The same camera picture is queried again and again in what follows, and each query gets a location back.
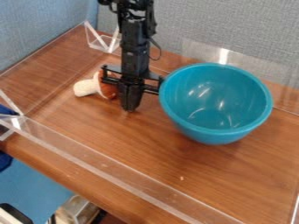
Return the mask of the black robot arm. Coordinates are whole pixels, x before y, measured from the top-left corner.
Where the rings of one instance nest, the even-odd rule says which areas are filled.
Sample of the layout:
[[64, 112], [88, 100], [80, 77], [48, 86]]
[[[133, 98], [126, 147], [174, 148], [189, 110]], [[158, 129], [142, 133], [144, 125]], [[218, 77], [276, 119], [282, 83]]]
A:
[[149, 47], [157, 45], [152, 36], [154, 27], [154, 0], [97, 0], [117, 15], [121, 34], [121, 67], [104, 65], [101, 81], [116, 85], [120, 106], [133, 112], [140, 105], [142, 94], [158, 94], [164, 77], [149, 70]]

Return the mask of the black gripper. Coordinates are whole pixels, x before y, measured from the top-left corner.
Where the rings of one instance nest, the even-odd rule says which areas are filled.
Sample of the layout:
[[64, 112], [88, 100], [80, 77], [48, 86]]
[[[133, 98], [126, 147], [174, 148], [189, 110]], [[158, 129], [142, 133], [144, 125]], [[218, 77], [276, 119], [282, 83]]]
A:
[[[129, 76], [122, 74], [121, 68], [114, 65], [104, 64], [101, 66], [102, 77], [101, 82], [117, 85], [120, 106], [124, 111], [134, 111], [140, 105], [144, 92], [152, 95], [158, 95], [158, 89], [164, 82], [164, 77], [156, 73], [146, 71], [141, 76]], [[129, 86], [120, 81], [129, 84], [137, 84], [130, 87], [130, 102], [129, 102]], [[145, 84], [145, 81], [156, 81], [157, 85]]]

